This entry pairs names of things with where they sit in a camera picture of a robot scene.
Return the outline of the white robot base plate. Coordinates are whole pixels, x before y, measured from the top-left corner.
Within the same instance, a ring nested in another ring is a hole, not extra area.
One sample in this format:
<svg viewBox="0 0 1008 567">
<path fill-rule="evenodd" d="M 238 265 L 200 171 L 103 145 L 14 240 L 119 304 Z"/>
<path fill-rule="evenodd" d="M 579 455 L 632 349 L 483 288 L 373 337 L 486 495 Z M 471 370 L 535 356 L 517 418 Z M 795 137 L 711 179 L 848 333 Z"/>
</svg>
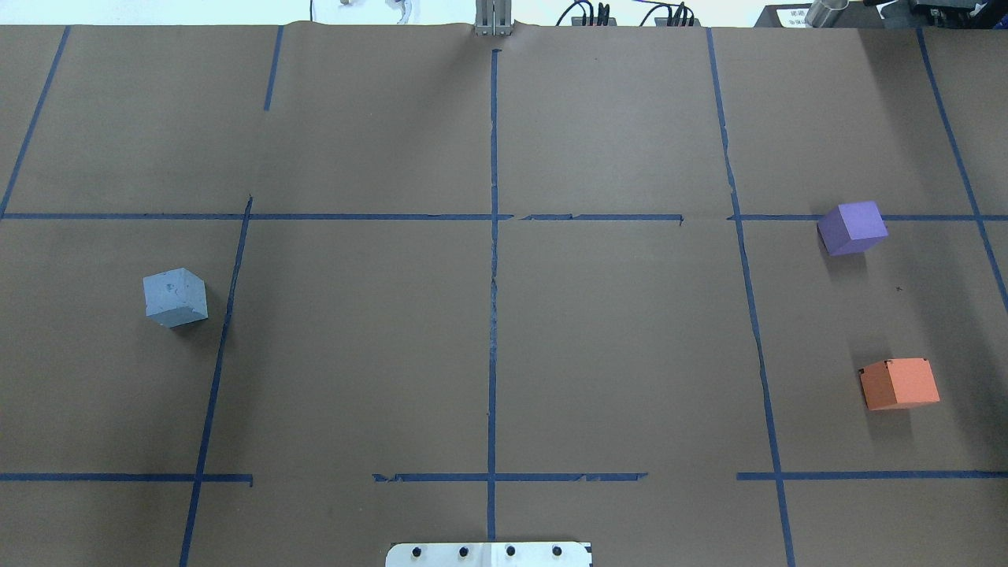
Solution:
<svg viewBox="0 0 1008 567">
<path fill-rule="evenodd" d="M 593 566 L 591 545 L 561 542 L 403 543 L 386 566 Z"/>
</svg>

